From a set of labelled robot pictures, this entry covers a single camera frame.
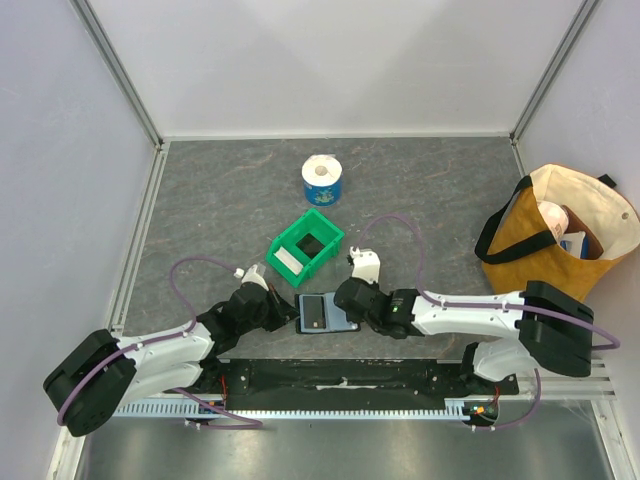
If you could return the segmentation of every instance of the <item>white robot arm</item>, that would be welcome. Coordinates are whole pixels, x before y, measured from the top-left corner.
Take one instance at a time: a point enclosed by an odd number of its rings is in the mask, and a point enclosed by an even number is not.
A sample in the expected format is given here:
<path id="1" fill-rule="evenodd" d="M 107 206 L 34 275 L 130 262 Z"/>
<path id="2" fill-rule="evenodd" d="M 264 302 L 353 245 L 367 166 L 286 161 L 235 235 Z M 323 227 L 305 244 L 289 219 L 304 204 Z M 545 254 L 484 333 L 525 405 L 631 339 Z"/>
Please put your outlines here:
<path id="1" fill-rule="evenodd" d="M 467 333 L 498 337 L 467 346 L 460 379 L 492 386 L 508 375 L 542 366 L 562 375 L 590 374 L 591 332 L 527 312 L 527 306 L 556 309 L 593 322 L 593 313 L 550 285 L 532 282 L 526 291 L 491 296 L 445 296 L 416 289 L 380 291 L 380 260 L 371 250 L 351 249 L 351 277 L 333 295 L 352 322 L 366 322 L 393 338 Z M 129 402 L 173 388 L 217 381 L 217 355 L 241 335 L 273 331 L 299 312 L 264 280 L 254 265 L 226 302 L 197 317 L 195 324 L 152 335 L 114 338 L 107 330 L 89 335 L 44 382 L 58 421 L 74 436 L 100 427 Z"/>
<path id="2" fill-rule="evenodd" d="M 350 259 L 351 278 L 336 292 L 335 303 L 352 322 L 366 321 L 399 339 L 440 333 L 498 337 L 467 347 L 473 374 L 491 382 L 540 366 L 576 377 L 590 373 L 590 332 L 526 311 L 530 303 L 593 322 L 591 310 L 550 285 L 531 282 L 524 292 L 487 296 L 420 295 L 415 289 L 384 295 L 378 286 L 378 255 L 352 247 Z"/>

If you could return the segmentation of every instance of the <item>metal frame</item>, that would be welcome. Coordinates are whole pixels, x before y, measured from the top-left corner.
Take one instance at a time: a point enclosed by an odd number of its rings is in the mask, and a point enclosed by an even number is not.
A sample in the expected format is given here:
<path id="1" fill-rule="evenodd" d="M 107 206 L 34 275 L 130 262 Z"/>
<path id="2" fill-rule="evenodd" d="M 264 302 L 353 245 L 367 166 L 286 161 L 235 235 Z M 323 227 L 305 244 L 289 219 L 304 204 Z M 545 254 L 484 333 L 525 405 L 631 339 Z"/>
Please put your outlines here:
<path id="1" fill-rule="evenodd" d="M 629 449 L 625 444 L 614 402 L 593 401 L 591 406 L 614 478 L 637 480 L 639 478 L 637 466 L 633 463 L 633 458 L 629 455 Z"/>
<path id="2" fill-rule="evenodd" d="M 549 65 L 547 65 L 547 68 L 542 74 L 542 78 L 538 82 L 538 85 L 536 85 L 531 98 L 529 98 L 529 101 L 524 107 L 522 114 L 520 114 L 520 118 L 513 127 L 513 131 L 511 132 L 511 140 L 514 145 L 517 146 L 517 142 L 522 138 L 524 131 L 526 130 L 527 126 L 529 126 L 531 119 L 546 97 L 547 92 L 553 84 L 553 81 L 558 76 L 558 73 L 567 60 L 569 53 L 573 49 L 573 46 L 576 44 L 576 41 L 584 30 L 584 27 L 592 17 L 596 7 L 599 4 L 600 0 L 583 0 L 582 4 L 578 8 L 578 11 L 573 17 L 569 28 L 564 34 L 564 37 L 562 37 L 558 48 L 556 48 L 553 57 L 551 57 Z"/>
<path id="3" fill-rule="evenodd" d="M 125 259 L 122 276 L 109 309 L 107 328 L 110 328 L 111 331 L 116 334 L 121 334 L 124 328 L 133 285 L 138 273 L 138 267 L 140 266 L 140 259 L 142 258 L 142 250 L 144 249 L 147 232 L 151 224 L 153 207 L 156 203 L 162 173 L 164 172 L 164 166 L 167 162 L 169 146 L 170 144 L 165 143 L 162 148 L 156 152 L 153 159 L 153 165 L 149 173 L 149 180 L 147 181 L 142 205 L 140 206 L 140 213 L 138 214 L 133 232 L 133 238 L 131 239 L 129 251 Z"/>
<path id="4" fill-rule="evenodd" d="M 154 125 L 149 112 L 147 112 L 147 109 L 142 103 L 138 92 L 133 86 L 133 82 L 131 82 L 127 71 L 118 58 L 113 45 L 111 45 L 109 37 L 107 36 L 107 33 L 100 23 L 100 20 L 98 20 L 98 16 L 93 10 L 93 7 L 91 6 L 89 0 L 69 1 L 78 13 L 78 17 L 80 17 L 80 20 L 87 29 L 87 32 L 89 32 L 91 39 L 98 48 L 100 55 L 102 55 L 102 58 L 111 71 L 111 74 L 113 75 L 113 78 L 120 87 L 122 94 L 129 102 L 129 105 L 131 105 L 131 108 L 133 108 L 133 111 L 136 114 L 140 125 L 142 125 L 142 128 L 144 129 L 147 137 L 149 137 L 151 143 L 153 143 L 156 147 L 162 146 L 164 141 L 160 133 L 158 132 L 158 129 Z"/>

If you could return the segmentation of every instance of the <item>black bag handle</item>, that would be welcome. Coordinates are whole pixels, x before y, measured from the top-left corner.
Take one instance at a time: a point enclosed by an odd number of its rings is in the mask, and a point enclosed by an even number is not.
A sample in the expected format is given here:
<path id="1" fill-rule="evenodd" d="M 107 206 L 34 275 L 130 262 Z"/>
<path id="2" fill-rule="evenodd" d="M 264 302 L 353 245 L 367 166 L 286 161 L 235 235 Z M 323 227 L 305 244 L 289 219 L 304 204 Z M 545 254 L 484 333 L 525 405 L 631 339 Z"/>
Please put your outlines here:
<path id="1" fill-rule="evenodd" d="M 509 263 L 538 252 L 543 248 L 550 247 L 551 245 L 557 245 L 556 239 L 551 233 L 551 230 L 546 229 L 542 232 L 535 233 L 529 238 L 525 238 L 524 240 L 521 240 L 500 252 L 489 254 L 491 242 L 493 242 L 493 238 L 500 226 L 500 221 L 502 220 L 504 213 L 507 211 L 507 208 L 509 208 L 511 200 L 513 200 L 513 197 L 515 197 L 521 190 L 529 187 L 533 187 L 531 177 L 529 175 L 522 177 L 516 185 L 516 188 L 513 190 L 513 194 L 507 204 L 491 215 L 489 220 L 487 220 L 487 223 L 485 223 L 474 250 L 476 256 L 483 262 L 490 265 Z"/>

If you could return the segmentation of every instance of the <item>smartphone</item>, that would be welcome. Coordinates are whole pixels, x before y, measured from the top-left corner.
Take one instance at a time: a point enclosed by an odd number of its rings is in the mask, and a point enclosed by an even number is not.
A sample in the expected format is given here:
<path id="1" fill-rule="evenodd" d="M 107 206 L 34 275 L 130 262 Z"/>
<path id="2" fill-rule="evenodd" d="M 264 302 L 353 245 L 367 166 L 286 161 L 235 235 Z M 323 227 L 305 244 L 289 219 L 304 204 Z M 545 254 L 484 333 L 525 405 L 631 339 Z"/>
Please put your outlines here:
<path id="1" fill-rule="evenodd" d="M 301 295 L 302 325 L 309 330 L 324 330 L 327 328 L 323 295 Z"/>

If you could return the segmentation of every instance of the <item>metal floor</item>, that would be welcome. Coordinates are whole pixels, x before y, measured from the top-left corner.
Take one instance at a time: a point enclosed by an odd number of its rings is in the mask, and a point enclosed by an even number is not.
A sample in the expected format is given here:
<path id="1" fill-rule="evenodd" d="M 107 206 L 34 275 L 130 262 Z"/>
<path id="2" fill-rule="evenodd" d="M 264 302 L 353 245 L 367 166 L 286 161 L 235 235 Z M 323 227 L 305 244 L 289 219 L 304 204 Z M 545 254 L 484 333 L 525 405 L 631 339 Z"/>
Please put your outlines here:
<path id="1" fill-rule="evenodd" d="M 505 419 L 527 405 L 502 402 Z M 267 420 L 261 431 L 196 431 L 110 420 L 87 440 L 76 480 L 613 480 L 590 404 L 542 405 L 503 432 L 461 423 Z"/>
<path id="2" fill-rule="evenodd" d="M 308 208 L 300 167 L 316 153 L 344 167 L 340 202 L 323 209 L 346 232 L 338 258 L 298 292 L 333 291 L 350 274 L 345 256 L 373 217 L 411 216 L 427 248 L 424 284 L 451 294 L 490 288 L 473 254 L 484 221 L 519 178 L 506 138 L 333 139 L 174 142 L 164 170 L 125 334 L 151 333 L 188 320 L 167 272 L 192 254 L 243 268 L 264 259 L 271 239 Z M 412 287 L 417 249 L 400 225 L 380 225 L 364 246 L 383 262 L 384 290 Z M 271 268 L 286 298 L 293 289 Z M 237 280 L 202 264 L 178 284 L 198 311 L 226 300 Z M 254 358 L 459 359 L 471 337 L 397 341 L 366 326 L 357 334 L 297 335 L 293 325 L 245 335 L 227 355 Z M 502 402 L 501 420 L 528 405 Z M 115 418 L 88 440 L 77 480 L 121 479 L 610 479 L 590 404 L 543 403 L 517 429 L 472 434 L 462 424 L 425 421 L 268 420 L 261 431 L 197 432 L 181 422 Z"/>

